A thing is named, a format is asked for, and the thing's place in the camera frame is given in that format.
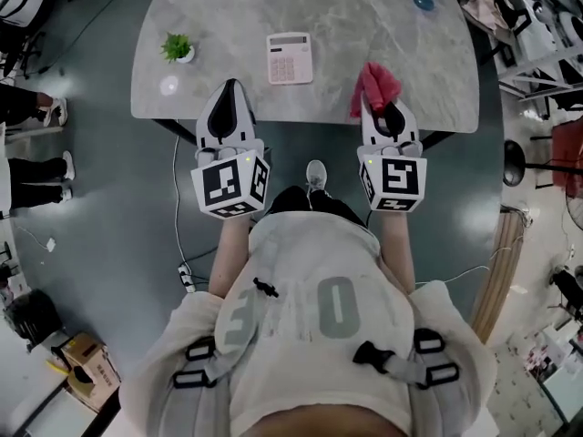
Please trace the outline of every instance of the white pot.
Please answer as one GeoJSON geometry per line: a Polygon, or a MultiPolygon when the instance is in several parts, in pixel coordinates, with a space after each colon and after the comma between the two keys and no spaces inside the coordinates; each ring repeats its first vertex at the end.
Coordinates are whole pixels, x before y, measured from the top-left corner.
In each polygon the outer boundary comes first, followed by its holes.
{"type": "Polygon", "coordinates": [[[194,47],[190,46],[190,50],[186,54],[186,56],[184,56],[182,58],[177,58],[176,61],[179,63],[188,63],[188,62],[192,61],[192,58],[194,58],[194,47]]]}

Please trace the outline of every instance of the white shoe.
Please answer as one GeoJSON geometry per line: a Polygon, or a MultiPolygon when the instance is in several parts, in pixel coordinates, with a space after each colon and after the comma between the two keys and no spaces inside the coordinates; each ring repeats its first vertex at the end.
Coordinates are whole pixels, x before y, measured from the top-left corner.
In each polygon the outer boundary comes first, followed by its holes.
{"type": "Polygon", "coordinates": [[[306,179],[308,180],[308,194],[313,191],[323,191],[328,179],[326,167],[320,160],[312,160],[306,168],[306,179]]]}
{"type": "Polygon", "coordinates": [[[73,192],[69,188],[63,188],[61,191],[61,203],[67,202],[73,198],[73,192]]]}
{"type": "Polygon", "coordinates": [[[73,156],[66,150],[63,152],[63,160],[66,161],[66,174],[63,176],[64,179],[75,179],[75,166],[73,165],[73,156]]]}
{"type": "Polygon", "coordinates": [[[58,125],[62,127],[66,123],[68,118],[68,113],[66,111],[66,99],[56,98],[53,99],[53,105],[48,108],[45,115],[45,121],[43,122],[44,127],[48,127],[51,124],[51,119],[53,118],[53,112],[56,113],[58,119],[58,125]]]}
{"type": "Polygon", "coordinates": [[[56,118],[58,119],[58,125],[60,127],[64,126],[66,123],[66,119],[68,118],[68,113],[66,111],[66,99],[58,98],[56,100],[56,106],[54,108],[56,113],[56,118]]]}

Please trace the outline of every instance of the power strip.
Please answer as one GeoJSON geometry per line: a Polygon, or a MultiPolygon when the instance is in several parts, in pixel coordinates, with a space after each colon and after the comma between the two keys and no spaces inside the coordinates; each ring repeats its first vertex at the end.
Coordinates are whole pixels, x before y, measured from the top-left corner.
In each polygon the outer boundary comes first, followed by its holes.
{"type": "Polygon", "coordinates": [[[184,285],[185,290],[188,293],[194,293],[197,290],[197,287],[195,287],[194,283],[192,282],[192,277],[190,276],[191,273],[186,263],[179,265],[179,275],[180,281],[182,282],[182,285],[184,285]]]}

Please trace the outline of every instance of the red cloth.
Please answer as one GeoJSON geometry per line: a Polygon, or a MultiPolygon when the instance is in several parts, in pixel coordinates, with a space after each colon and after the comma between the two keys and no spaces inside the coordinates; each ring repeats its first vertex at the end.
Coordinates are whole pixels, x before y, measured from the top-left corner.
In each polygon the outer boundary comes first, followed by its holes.
{"type": "MultiPolygon", "coordinates": [[[[583,168],[583,117],[553,127],[553,160],[550,165],[583,168]]],[[[565,188],[571,198],[581,197],[583,177],[553,171],[553,184],[565,188]]]]}
{"type": "Polygon", "coordinates": [[[383,65],[367,62],[358,76],[353,98],[350,102],[350,116],[361,116],[361,93],[366,93],[373,111],[381,115],[384,108],[401,94],[401,82],[383,65]]]}

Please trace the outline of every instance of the pink rag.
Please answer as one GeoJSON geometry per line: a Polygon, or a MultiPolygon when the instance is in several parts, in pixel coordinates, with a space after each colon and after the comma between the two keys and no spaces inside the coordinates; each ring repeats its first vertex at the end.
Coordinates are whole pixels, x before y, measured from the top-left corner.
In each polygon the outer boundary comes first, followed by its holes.
{"type": "Polygon", "coordinates": [[[350,102],[350,116],[361,116],[361,93],[366,93],[373,111],[381,115],[384,108],[401,94],[401,82],[383,65],[366,62],[358,76],[353,98],[350,102]]]}

